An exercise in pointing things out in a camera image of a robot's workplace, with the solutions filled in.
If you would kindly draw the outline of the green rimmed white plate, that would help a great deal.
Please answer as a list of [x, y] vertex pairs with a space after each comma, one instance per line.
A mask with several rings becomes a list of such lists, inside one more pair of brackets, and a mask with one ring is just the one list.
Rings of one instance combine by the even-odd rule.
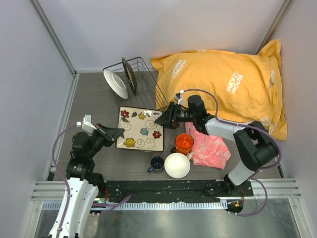
[[128, 91], [123, 80], [115, 73], [104, 69], [104, 78], [109, 87], [121, 98], [128, 99]]

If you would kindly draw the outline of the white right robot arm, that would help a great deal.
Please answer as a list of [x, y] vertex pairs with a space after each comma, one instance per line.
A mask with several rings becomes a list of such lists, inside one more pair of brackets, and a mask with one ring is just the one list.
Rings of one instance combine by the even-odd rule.
[[188, 107], [170, 103], [155, 122], [166, 128], [177, 128], [181, 122], [191, 122], [195, 129], [205, 135], [215, 135], [233, 141], [239, 152], [240, 162], [223, 179], [220, 188], [211, 194], [234, 196], [260, 169], [269, 168], [273, 159], [281, 159], [282, 152], [274, 137], [261, 122], [238, 123], [219, 119], [207, 112], [198, 95], [188, 98]]

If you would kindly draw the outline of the orange glass mug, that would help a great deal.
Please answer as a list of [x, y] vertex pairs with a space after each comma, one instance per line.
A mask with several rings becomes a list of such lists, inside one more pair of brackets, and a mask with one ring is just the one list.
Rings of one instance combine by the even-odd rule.
[[171, 153], [187, 155], [191, 152], [193, 145], [194, 139], [190, 134], [179, 134], [175, 139], [175, 146], [171, 149]]

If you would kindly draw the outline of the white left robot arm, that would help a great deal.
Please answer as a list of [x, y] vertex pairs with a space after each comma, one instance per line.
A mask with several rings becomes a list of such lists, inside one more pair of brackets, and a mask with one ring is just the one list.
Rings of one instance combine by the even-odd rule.
[[95, 198], [102, 197], [106, 186], [102, 174], [94, 173], [93, 157], [103, 148], [110, 147], [124, 136], [124, 129], [109, 128], [98, 123], [84, 125], [82, 132], [72, 137], [71, 159], [66, 173], [60, 173], [65, 192], [53, 227], [51, 238], [81, 238]]

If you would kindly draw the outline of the brown checkered rim plate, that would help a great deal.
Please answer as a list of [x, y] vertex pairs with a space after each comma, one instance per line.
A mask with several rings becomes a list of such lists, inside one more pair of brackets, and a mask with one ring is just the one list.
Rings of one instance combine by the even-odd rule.
[[122, 58], [122, 64], [123, 64], [126, 77], [128, 78], [128, 82], [131, 87], [132, 93], [136, 95], [137, 94], [137, 80], [136, 80], [135, 73], [131, 65], [127, 62], [125, 58]]

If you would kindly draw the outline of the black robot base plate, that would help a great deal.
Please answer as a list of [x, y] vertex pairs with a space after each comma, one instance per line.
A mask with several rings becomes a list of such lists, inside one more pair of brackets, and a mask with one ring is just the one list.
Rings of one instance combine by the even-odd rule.
[[249, 181], [233, 187], [222, 180], [108, 180], [100, 197], [118, 203], [131, 196], [130, 203], [203, 203], [221, 198], [252, 197]]

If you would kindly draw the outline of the square floral plate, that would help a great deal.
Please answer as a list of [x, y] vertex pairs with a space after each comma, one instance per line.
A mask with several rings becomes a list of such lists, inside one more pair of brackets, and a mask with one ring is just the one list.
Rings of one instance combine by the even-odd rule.
[[155, 123], [161, 115], [157, 110], [120, 107], [118, 128], [124, 129], [124, 133], [117, 139], [116, 148], [162, 152], [164, 128]]

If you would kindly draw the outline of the white bowl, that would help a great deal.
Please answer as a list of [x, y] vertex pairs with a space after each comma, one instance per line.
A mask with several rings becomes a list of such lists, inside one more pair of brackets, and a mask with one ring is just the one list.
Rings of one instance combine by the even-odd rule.
[[174, 179], [181, 179], [190, 171], [190, 161], [189, 159], [181, 154], [181, 153], [173, 153], [167, 156], [165, 163], [164, 163], [166, 173], [174, 178]]

